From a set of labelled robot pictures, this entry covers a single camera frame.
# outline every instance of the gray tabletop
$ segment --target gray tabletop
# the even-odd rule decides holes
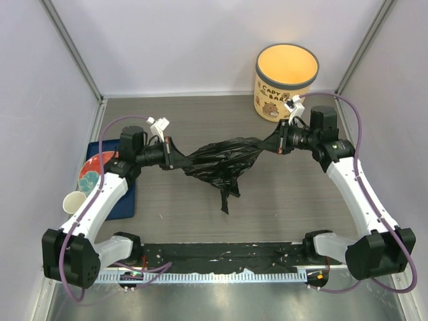
[[[391,277],[381,281],[391,285]],[[330,271],[328,288],[349,288],[355,281],[345,269]],[[79,307],[61,284],[56,286],[47,320],[144,321],[404,321],[397,294],[370,280],[345,294],[309,290],[304,284],[168,284],[135,292],[94,284]]]
[[[308,98],[304,119],[315,105],[335,103]],[[252,96],[110,99],[102,127],[126,115],[167,117],[171,124],[166,134],[184,154],[238,136],[263,139],[276,127],[258,116]],[[119,138],[130,124],[148,130],[141,120],[125,120],[105,138]],[[356,239],[354,221],[340,193],[310,152],[295,150],[286,156],[263,152],[238,181],[241,197],[230,196],[226,215],[220,210],[218,189],[182,170],[143,168],[135,216],[105,222],[97,241],[117,231],[137,234],[150,243],[301,241],[306,232],[318,229]]]

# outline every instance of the paper cup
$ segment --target paper cup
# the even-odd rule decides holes
[[[68,194],[62,201],[62,208],[68,214],[74,214],[86,200],[86,195],[80,191]]]

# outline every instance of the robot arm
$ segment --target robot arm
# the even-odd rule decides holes
[[[318,106],[311,109],[310,125],[300,128],[294,119],[304,111],[299,97],[286,103],[291,115],[280,120],[269,137],[259,143],[259,148],[278,154],[288,154],[295,148],[312,151],[312,157],[332,179],[341,192],[356,224],[358,241],[336,235],[332,231],[307,233],[303,245],[306,255],[323,255],[348,265],[349,271],[358,280],[404,271],[407,260],[392,235],[378,218],[356,182],[353,169],[354,147],[348,140],[338,138],[337,113],[331,107]],[[159,142],[148,146],[147,134],[141,127],[129,126],[120,135],[119,154],[104,166],[103,186],[89,195],[80,210],[65,222],[61,229],[48,229],[42,238],[43,269],[47,278],[61,280],[59,271],[60,249],[67,233],[89,202],[89,211],[74,229],[66,247],[64,271],[68,283],[89,288],[98,272],[120,260],[138,261],[142,256],[138,236],[118,232],[109,240],[95,244],[101,224],[116,202],[134,184],[142,167],[158,165],[164,170],[190,166],[191,161],[175,147],[171,137],[164,137],[163,130],[168,120],[156,122],[149,118],[150,130],[158,135]],[[415,235],[411,229],[401,229],[386,212],[371,189],[362,169],[357,173],[362,178],[372,199],[381,209],[383,218],[402,239],[411,253]]]
[[[356,180],[357,175],[409,253],[415,244],[415,235],[411,229],[401,229],[382,206],[361,169],[360,161],[359,173],[355,174],[355,150],[348,140],[338,138],[336,111],[331,107],[314,107],[311,110],[310,126],[300,128],[294,125],[294,117],[304,111],[300,98],[293,97],[285,106],[290,111],[290,119],[280,120],[274,133],[259,147],[278,154],[288,154],[295,148],[312,151],[312,157],[320,163],[322,170],[342,194],[360,237],[355,241],[331,231],[307,233],[303,242],[306,254],[328,256],[346,263],[357,280],[404,271],[407,264],[404,253],[373,211]]]
[[[140,175],[142,167],[159,165],[164,170],[171,170],[191,165],[191,161],[176,149],[172,138],[163,136],[168,120],[161,118],[155,122],[149,118],[148,122],[152,125],[150,130],[158,135],[159,142],[148,146],[147,134],[141,127],[124,128],[120,135],[119,155],[113,156],[104,165],[103,186],[98,181],[76,214],[59,230],[48,229],[43,235],[43,270],[47,278],[61,280],[61,247],[89,203],[90,208],[73,230],[66,247],[64,272],[68,283],[87,289],[95,282],[101,269],[117,261],[125,259],[126,262],[136,262],[142,257],[139,236],[118,232],[99,244],[95,244],[95,238],[113,206]]]

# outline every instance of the white clip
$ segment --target white clip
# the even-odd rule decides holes
[[[152,120],[153,118],[150,117],[147,120],[147,122],[150,123]],[[153,136],[157,135],[159,137],[159,140],[161,142],[164,142],[165,139],[163,136],[163,131],[168,125],[169,125],[169,120],[167,120],[165,117],[162,117],[152,123],[152,126],[150,126],[150,131],[152,132]]]
[[[302,99],[299,95],[295,95],[287,102],[284,103],[284,106],[290,112],[290,118],[288,119],[288,124],[293,125],[294,117],[301,117],[303,112],[305,111],[305,107],[302,105]]]

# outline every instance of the black plastic bag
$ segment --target black plastic bag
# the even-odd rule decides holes
[[[227,198],[229,195],[241,196],[238,177],[253,166],[263,151],[257,147],[260,139],[234,138],[215,142],[201,147],[188,156],[193,164],[183,167],[187,176],[193,176],[220,189],[221,210],[229,214]]]

